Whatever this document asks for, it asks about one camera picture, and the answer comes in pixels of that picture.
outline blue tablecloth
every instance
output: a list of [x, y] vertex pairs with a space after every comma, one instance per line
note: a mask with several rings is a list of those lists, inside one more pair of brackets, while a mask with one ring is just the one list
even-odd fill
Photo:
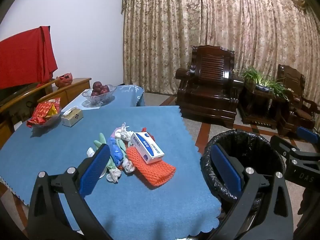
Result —
[[98, 109], [100, 107], [127, 107], [127, 106], [145, 106], [143, 99], [143, 88], [137, 85], [123, 85], [117, 86], [113, 93], [113, 100], [103, 106], [93, 106], [80, 94], [74, 100], [72, 100], [68, 105], [63, 108], [63, 112], [67, 111], [73, 106], [78, 106], [79, 109], [89, 110]]
[[[200, 154], [177, 106], [100, 108], [83, 115], [71, 128], [59, 123], [43, 132], [24, 123], [0, 150], [0, 176], [26, 204], [39, 171], [52, 175], [77, 167], [99, 132], [107, 137], [126, 122], [134, 131], [147, 127], [165, 153], [163, 160], [177, 170], [153, 190], [136, 174], [122, 173], [118, 184], [100, 179], [85, 200], [108, 233], [115, 240], [171, 240], [218, 226], [220, 202], [204, 181]], [[61, 201], [72, 228], [79, 229], [64, 195]]]

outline white wall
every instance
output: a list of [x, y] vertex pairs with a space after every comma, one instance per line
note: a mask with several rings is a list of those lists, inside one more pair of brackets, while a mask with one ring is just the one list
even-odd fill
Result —
[[0, 41], [50, 25], [58, 69], [103, 84], [123, 83], [122, 0], [15, 0], [0, 24]]

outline potted plant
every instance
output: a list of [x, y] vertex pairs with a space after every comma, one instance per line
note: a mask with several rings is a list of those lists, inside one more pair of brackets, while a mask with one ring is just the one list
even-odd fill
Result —
[[287, 88], [285, 88], [281, 82], [277, 82], [272, 78], [268, 79], [268, 75], [261, 74], [252, 66], [245, 69], [240, 75], [253, 89], [257, 88], [262, 91], [271, 91], [276, 96], [288, 100], [287, 96], [285, 95]]

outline snack wrapper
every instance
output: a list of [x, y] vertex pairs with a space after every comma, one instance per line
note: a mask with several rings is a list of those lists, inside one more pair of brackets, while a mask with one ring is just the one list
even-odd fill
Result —
[[27, 126], [44, 125], [52, 117], [60, 114], [60, 98], [50, 99], [39, 103], [33, 112], [32, 118], [27, 121]]

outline wooden armchair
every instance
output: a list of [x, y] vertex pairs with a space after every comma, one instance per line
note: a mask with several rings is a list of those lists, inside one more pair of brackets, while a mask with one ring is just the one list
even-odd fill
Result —
[[244, 85], [232, 73], [234, 55], [234, 51], [222, 47], [193, 47], [190, 68], [179, 68], [175, 75], [181, 80], [176, 103], [182, 114], [220, 119], [227, 128], [233, 128]]
[[315, 125], [315, 115], [319, 114], [318, 105], [303, 97], [305, 77], [296, 69], [287, 65], [278, 65], [277, 78], [284, 84], [289, 102], [278, 110], [278, 134], [285, 136], [289, 131], [296, 132], [297, 127], [312, 130]]

